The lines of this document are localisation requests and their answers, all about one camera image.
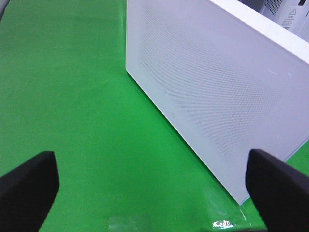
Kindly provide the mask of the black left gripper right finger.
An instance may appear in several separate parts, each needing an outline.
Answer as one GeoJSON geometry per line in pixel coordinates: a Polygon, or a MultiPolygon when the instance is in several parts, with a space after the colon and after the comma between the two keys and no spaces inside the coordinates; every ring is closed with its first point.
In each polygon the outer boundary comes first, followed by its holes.
{"type": "Polygon", "coordinates": [[[261,149],[251,149],[245,185],[267,231],[309,230],[308,175],[261,149]]]}

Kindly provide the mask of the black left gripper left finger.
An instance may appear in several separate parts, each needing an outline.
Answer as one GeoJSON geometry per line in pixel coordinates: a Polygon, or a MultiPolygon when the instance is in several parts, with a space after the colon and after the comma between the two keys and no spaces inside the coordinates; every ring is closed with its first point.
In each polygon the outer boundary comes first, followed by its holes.
{"type": "Polygon", "coordinates": [[[38,232],[59,191],[54,151],[43,151],[0,178],[0,230],[38,232]]]}

